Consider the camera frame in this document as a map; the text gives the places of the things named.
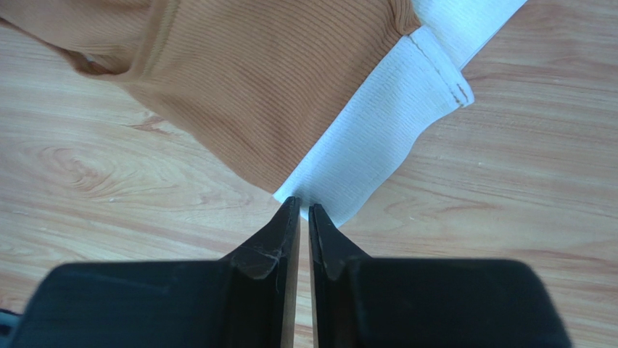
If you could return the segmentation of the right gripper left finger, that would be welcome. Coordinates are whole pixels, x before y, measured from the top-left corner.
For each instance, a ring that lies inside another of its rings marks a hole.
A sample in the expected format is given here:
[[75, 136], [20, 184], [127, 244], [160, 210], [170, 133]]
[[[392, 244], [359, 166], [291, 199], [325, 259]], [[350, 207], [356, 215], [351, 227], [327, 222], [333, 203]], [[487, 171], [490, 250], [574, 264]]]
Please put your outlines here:
[[290, 347], [300, 199], [218, 260], [81, 262], [41, 282], [11, 347]]

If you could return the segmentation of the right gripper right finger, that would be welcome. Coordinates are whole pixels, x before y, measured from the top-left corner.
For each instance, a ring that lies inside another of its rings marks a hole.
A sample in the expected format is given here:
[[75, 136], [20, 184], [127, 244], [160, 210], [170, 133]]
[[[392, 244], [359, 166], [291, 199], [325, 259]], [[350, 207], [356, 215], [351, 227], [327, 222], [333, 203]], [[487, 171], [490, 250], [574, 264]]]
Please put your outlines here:
[[372, 257], [309, 210], [318, 347], [570, 347], [543, 282], [517, 260]]

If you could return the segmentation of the brown underwear white waistband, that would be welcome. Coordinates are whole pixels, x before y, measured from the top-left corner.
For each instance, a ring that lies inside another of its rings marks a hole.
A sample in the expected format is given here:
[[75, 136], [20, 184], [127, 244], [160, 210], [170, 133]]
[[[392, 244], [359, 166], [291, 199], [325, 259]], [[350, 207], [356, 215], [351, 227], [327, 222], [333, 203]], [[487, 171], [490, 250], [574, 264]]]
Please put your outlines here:
[[1, 22], [114, 84], [279, 201], [341, 226], [521, 1], [3, 1]]

